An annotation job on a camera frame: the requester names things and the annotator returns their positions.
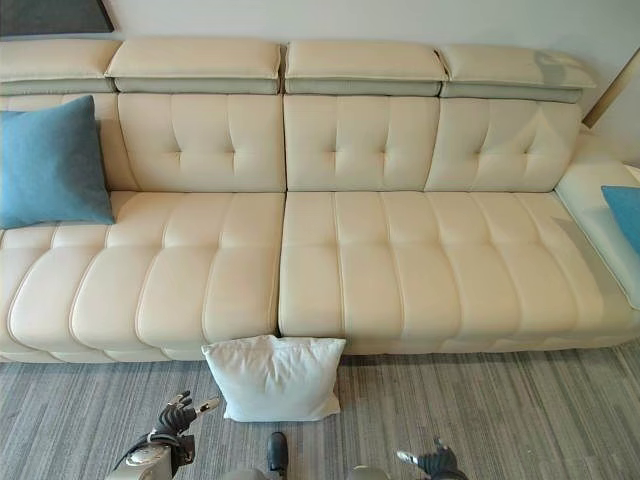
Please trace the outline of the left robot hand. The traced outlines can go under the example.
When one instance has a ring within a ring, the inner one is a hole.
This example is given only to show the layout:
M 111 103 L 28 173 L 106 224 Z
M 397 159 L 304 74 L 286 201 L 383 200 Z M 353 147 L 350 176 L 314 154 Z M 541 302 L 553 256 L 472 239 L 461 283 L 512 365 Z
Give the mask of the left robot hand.
M 177 437 L 188 430 L 196 419 L 216 409 L 220 404 L 220 398 L 214 396 L 196 406 L 193 406 L 192 403 L 190 390 L 173 397 L 159 414 L 155 426 L 147 435 L 147 439 L 149 441 L 159 439 L 161 435 Z

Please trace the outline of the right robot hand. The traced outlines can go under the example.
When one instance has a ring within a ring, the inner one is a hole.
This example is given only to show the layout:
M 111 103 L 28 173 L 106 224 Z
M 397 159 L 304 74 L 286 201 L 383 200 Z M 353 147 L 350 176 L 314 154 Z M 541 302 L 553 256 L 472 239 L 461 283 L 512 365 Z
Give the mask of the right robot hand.
M 458 463 L 455 453 L 440 437 L 434 438 L 434 444 L 436 450 L 431 453 L 414 455 L 406 451 L 397 451 L 396 456 L 401 462 L 418 467 L 430 478 L 456 470 Z

